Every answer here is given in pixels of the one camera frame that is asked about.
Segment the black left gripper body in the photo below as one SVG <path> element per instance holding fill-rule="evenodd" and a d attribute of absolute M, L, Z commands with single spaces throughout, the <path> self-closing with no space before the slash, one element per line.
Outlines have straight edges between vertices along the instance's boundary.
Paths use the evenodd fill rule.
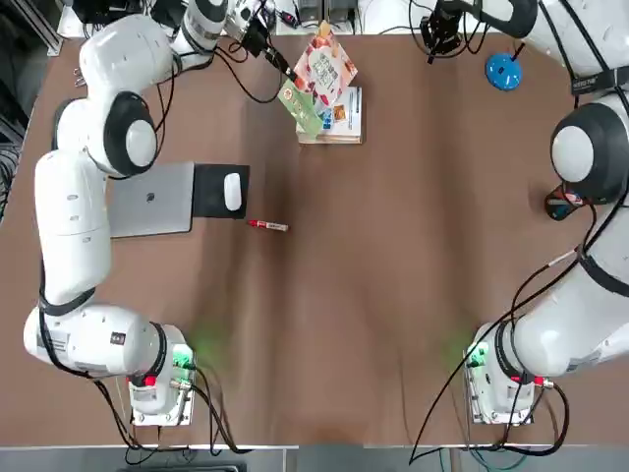
<path fill-rule="evenodd" d="M 244 49 L 254 57 L 270 54 L 269 31 L 259 19 L 250 19 L 243 36 Z"/>

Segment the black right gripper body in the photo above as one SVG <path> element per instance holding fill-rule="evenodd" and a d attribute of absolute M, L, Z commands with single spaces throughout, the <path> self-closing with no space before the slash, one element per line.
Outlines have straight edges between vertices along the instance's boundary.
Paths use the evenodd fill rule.
<path fill-rule="evenodd" d="M 428 25 L 430 28 L 458 28 L 464 13 L 464 1 L 437 0 L 428 16 Z"/>

